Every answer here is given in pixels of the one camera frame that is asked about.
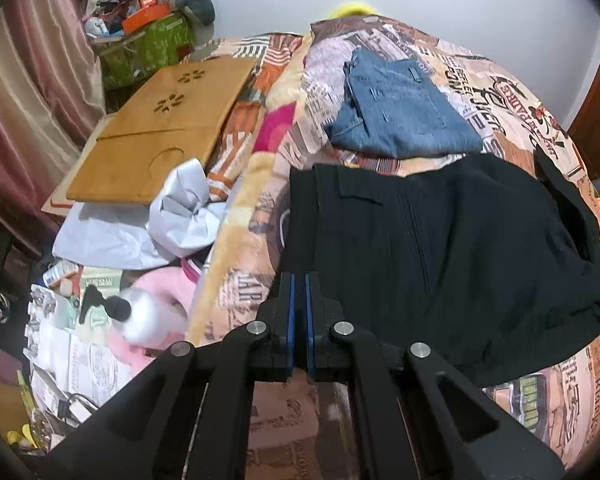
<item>newspaper print blanket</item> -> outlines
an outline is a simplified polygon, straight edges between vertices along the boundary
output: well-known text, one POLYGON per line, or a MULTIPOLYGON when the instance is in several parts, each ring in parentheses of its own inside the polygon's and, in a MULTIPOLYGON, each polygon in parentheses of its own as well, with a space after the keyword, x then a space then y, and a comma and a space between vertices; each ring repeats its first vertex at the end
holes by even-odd
MULTIPOLYGON (((357 46, 387 59, 417 60, 478 131, 485 152, 535 176, 532 150, 543 149, 578 187, 600 224, 600 199, 572 140, 529 89, 493 61, 381 16, 319 22, 312 25, 312 32, 314 44, 305 60, 297 121, 280 144, 212 312, 196 321, 203 330, 189 333, 193 343, 220 340, 235 326, 253 319, 257 306, 266 298, 284 248, 291 166, 308 168, 325 162, 407 176, 440 168, 461 156, 369 158, 328 143, 323 126, 334 120, 342 104, 342 67, 357 46)), ((267 426, 270 438, 250 438, 248 478, 357 477, 346 392, 330 384, 307 388, 305 383, 306 377, 298 374, 285 385, 257 386, 251 435, 267 426), (284 409, 279 416, 271 414, 258 420, 258 392, 263 386, 277 388, 280 399, 286 402, 282 402, 284 409), (297 397, 289 394, 292 390, 297 397), (287 431, 280 433, 276 425, 285 426, 287 431)), ((548 444, 568 468, 600 431, 600 337, 562 363, 486 388, 485 392, 548 444)))
POLYGON ((255 57, 256 64, 238 95, 222 128, 214 164, 207 171, 210 198, 227 199, 246 166, 265 115, 267 94, 302 43, 297 34, 271 33, 237 40, 222 40, 206 58, 220 56, 255 57))

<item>patterned bedspread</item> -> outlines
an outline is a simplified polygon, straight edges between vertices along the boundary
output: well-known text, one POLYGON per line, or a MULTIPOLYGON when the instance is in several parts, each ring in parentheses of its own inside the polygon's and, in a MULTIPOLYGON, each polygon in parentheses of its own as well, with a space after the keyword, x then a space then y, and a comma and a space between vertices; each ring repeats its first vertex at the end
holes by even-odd
MULTIPOLYGON (((328 143, 322 125, 336 117, 343 101, 342 67, 356 46, 388 59, 416 59, 480 133, 483 151, 535 176, 532 150, 544 150, 578 187, 600 224, 600 199, 572 140, 529 89, 493 61, 379 16, 319 22, 312 25, 312 32, 304 69, 293 57, 288 64, 289 70, 303 70, 301 87, 283 89, 298 99, 296 120, 275 155, 259 153, 250 160, 198 287, 189 330, 192 343, 221 340, 235 326, 253 319, 266 298, 284 248, 291 166, 326 162, 407 176, 460 157, 368 158, 328 143)), ((304 57, 304 50, 294 55, 304 57)), ((310 383, 301 372, 286 384, 257 384, 248 478, 356 478, 344 388, 310 383)), ((569 467, 600 432, 600 337, 564 362, 485 392, 569 467)))
POLYGON ((256 65, 222 129, 216 162, 207 172, 211 200, 226 200, 253 149, 265 115, 265 99, 301 44, 296 34, 264 34, 224 40, 209 56, 255 57, 256 65))

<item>blue denim jeans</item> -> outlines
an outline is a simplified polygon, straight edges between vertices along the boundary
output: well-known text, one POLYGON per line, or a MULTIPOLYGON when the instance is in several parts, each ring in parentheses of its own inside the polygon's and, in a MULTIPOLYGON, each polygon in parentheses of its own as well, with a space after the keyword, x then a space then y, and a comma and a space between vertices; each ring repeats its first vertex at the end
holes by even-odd
POLYGON ((480 135, 413 59, 357 48, 344 65, 345 101, 326 126, 332 144, 391 158, 478 153, 480 135))

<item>black fabric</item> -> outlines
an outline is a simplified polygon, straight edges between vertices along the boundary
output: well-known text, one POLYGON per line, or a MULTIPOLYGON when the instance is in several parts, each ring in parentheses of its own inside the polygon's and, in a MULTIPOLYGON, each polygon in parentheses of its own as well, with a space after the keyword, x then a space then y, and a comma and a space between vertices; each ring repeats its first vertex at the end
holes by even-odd
POLYGON ((540 180, 487 154, 405 178, 292 170, 279 272, 317 270, 347 320, 428 343, 478 386, 554 365, 600 334, 600 231, 536 163, 540 180))

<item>metal screw cap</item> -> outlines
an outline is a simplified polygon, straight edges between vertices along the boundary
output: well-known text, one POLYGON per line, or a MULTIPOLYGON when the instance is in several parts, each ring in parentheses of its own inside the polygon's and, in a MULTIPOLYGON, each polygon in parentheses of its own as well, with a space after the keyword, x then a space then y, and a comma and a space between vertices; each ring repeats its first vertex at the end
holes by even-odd
POLYGON ((349 335, 353 332, 353 325, 349 321, 339 321, 333 325, 333 329, 337 334, 349 335))
POLYGON ((420 342, 412 344, 409 350, 413 355, 421 359, 425 358, 431 353, 431 348, 429 348, 429 345, 420 342))
POLYGON ((171 345, 171 353, 176 357, 183 357, 191 352, 191 345, 186 341, 178 341, 171 345))
POLYGON ((262 334, 267 329, 267 324, 263 321, 255 320, 247 324, 247 332, 253 335, 262 334))

